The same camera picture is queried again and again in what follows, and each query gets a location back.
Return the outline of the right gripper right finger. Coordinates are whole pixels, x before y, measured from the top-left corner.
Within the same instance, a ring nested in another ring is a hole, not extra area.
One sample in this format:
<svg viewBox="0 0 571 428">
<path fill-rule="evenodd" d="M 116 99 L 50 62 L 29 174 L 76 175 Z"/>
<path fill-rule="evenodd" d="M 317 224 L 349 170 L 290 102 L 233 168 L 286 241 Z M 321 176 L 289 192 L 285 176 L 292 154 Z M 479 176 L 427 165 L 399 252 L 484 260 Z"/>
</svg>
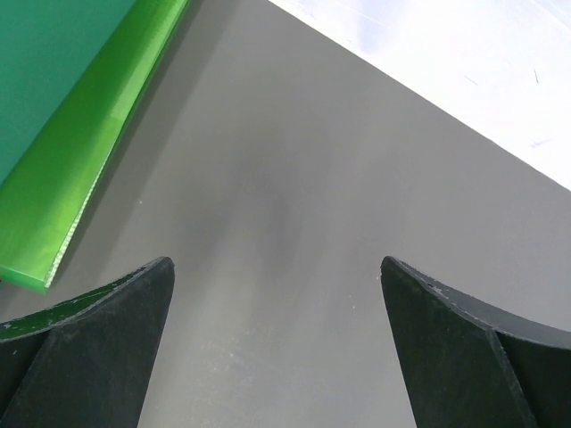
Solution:
<svg viewBox="0 0 571 428">
<path fill-rule="evenodd" d="M 381 286 L 418 427 L 568 427 L 570 333 L 387 256 Z"/>
</svg>

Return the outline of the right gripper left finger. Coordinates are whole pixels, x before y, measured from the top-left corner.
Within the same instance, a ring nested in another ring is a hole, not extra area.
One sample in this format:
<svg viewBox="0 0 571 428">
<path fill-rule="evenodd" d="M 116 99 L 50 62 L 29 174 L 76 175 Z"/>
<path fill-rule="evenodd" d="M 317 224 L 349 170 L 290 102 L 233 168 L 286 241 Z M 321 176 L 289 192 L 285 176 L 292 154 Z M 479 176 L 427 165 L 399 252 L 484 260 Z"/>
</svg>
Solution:
<svg viewBox="0 0 571 428">
<path fill-rule="evenodd" d="M 136 427 L 169 313 L 160 257 L 1 325 L 3 427 Z"/>
</svg>

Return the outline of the light green plastic folder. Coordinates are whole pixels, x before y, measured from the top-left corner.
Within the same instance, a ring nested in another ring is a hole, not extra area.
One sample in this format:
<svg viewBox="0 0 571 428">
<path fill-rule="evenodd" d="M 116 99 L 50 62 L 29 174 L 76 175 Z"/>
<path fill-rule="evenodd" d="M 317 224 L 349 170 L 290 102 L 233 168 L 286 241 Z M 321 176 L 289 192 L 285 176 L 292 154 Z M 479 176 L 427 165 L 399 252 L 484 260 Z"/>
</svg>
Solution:
<svg viewBox="0 0 571 428">
<path fill-rule="evenodd" d="M 134 6 L 7 178 L 1 177 L 1 278 L 45 292 L 116 145 L 188 7 Z"/>
</svg>

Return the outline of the dark green ring binder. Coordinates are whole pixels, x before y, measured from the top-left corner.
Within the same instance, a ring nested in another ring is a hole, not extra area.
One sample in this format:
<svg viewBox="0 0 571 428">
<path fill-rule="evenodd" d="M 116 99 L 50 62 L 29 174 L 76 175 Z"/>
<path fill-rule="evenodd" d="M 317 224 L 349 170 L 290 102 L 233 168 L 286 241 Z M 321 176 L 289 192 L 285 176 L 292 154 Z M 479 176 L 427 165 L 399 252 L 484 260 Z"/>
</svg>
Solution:
<svg viewBox="0 0 571 428">
<path fill-rule="evenodd" d="M 134 4 L 1 3 L 1 177 L 7 178 Z"/>
</svg>

